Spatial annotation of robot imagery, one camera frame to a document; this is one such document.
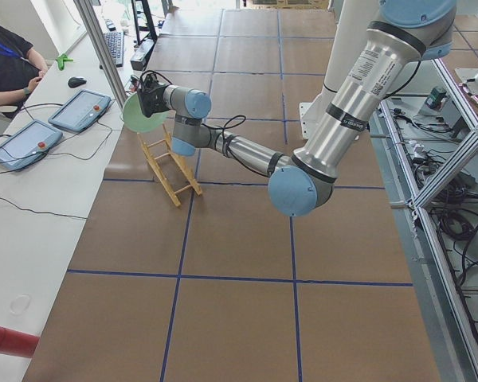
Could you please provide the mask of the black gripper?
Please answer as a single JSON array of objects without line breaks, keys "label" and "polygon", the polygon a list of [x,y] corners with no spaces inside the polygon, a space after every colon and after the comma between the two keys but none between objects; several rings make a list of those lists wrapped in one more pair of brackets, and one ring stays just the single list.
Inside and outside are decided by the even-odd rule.
[{"label": "black gripper", "polygon": [[137,94],[141,112],[145,117],[153,114],[169,111],[166,101],[163,98],[168,84],[160,82],[154,71],[145,71],[139,78]]}]

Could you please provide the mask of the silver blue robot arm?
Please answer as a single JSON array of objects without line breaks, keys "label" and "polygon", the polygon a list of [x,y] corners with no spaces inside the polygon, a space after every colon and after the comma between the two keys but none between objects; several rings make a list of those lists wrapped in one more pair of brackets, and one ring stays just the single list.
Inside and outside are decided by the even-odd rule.
[{"label": "silver blue robot arm", "polygon": [[312,108],[316,125],[305,145],[291,154],[269,149],[211,127],[204,120],[211,101],[202,91],[165,84],[154,71],[139,80],[145,116],[174,111],[172,149],[191,156],[216,150],[268,179],[274,206],[286,216],[304,216],[332,195],[338,165],[392,83],[409,63],[447,55],[456,16],[454,1],[346,1],[339,16],[331,60],[344,64],[336,92],[322,91]]}]

